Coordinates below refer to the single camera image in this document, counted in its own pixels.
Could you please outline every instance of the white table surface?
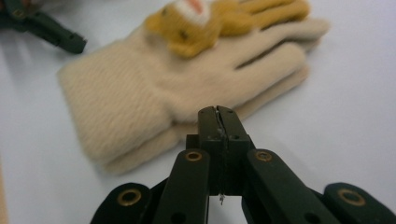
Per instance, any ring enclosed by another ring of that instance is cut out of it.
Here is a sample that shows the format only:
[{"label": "white table surface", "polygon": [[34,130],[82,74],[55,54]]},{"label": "white table surface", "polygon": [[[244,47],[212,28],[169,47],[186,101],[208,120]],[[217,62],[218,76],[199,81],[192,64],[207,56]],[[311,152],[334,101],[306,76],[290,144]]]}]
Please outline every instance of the white table surface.
[{"label": "white table surface", "polygon": [[[88,38],[90,53],[127,36],[167,1],[44,2]],[[322,192],[347,182],[396,212],[396,1],[311,1],[332,29],[307,58],[310,78],[243,123],[257,147],[276,152]],[[180,144],[128,175],[95,169],[82,154],[56,73],[80,56],[0,30],[0,149],[10,224],[89,223],[116,186],[168,177]],[[240,198],[211,198],[209,222],[246,223]]]}]

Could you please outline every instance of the knitted glove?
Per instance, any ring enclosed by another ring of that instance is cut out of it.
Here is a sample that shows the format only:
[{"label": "knitted glove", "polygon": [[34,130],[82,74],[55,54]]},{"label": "knitted glove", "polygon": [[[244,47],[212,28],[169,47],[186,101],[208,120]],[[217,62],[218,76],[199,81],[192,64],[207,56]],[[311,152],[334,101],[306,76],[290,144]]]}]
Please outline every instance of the knitted glove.
[{"label": "knitted glove", "polygon": [[222,38],[184,60],[137,28],[59,73],[84,152],[122,173],[175,145],[203,107],[245,117],[305,79],[304,52],[284,42],[309,48],[327,29],[320,20],[290,22]]}]

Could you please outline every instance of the glove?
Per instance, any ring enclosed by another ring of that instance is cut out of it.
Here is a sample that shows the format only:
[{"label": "glove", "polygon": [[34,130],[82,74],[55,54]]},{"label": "glove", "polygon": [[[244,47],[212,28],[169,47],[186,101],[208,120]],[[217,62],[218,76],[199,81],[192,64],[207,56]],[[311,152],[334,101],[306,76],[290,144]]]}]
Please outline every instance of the glove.
[{"label": "glove", "polygon": [[289,22],[222,38],[185,60],[139,27],[59,78],[84,152],[119,174],[174,146],[201,108],[223,105],[244,118],[301,83],[307,72],[296,44],[309,49],[327,30],[321,20]]}]

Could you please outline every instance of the yellow plush toy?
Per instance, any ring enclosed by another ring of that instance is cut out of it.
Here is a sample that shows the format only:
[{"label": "yellow plush toy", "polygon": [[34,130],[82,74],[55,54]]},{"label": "yellow plush toy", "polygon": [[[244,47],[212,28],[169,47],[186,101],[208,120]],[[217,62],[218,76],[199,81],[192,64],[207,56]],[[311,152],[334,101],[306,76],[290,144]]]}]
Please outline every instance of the yellow plush toy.
[{"label": "yellow plush toy", "polygon": [[191,58],[214,47],[221,35],[243,35],[253,28],[303,20],[308,12],[304,0],[176,0],[150,15],[145,26],[161,35],[171,51]]}]

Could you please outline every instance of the glove finger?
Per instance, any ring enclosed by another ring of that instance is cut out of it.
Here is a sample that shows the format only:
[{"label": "glove finger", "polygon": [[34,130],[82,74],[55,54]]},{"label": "glove finger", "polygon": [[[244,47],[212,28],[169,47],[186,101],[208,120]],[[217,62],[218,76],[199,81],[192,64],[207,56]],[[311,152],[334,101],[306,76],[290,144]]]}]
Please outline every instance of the glove finger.
[{"label": "glove finger", "polygon": [[307,40],[307,41],[300,41],[299,46],[305,51],[309,52],[312,49],[315,49],[320,44],[319,40]]},{"label": "glove finger", "polygon": [[215,49],[203,54],[208,60],[222,58],[230,67],[237,67],[241,63],[260,55],[280,42],[317,40],[329,29],[324,20],[309,19],[300,22],[288,22],[273,26],[262,32],[253,31],[248,35],[223,38]]},{"label": "glove finger", "polygon": [[241,1],[239,6],[241,10],[245,12],[257,13],[271,7],[278,7],[278,6],[290,4],[293,1],[294,0],[266,0],[266,1],[247,0],[247,1]]},{"label": "glove finger", "polygon": [[241,105],[303,64],[304,52],[296,45],[285,44],[238,70],[218,66],[217,61],[196,64],[196,69],[182,76],[163,78],[161,93],[175,121],[196,121],[199,109]]},{"label": "glove finger", "polygon": [[256,27],[265,29],[273,24],[284,21],[300,21],[309,14],[309,5],[302,0],[290,4],[269,8],[253,15]]},{"label": "glove finger", "polygon": [[301,70],[294,72],[288,77],[285,77],[278,81],[275,85],[271,86],[268,90],[260,93],[253,99],[239,105],[234,109],[240,119],[245,119],[250,116],[254,111],[259,109],[261,106],[274,100],[279,95],[287,92],[294,87],[301,84],[308,77],[309,68],[305,65]]}]

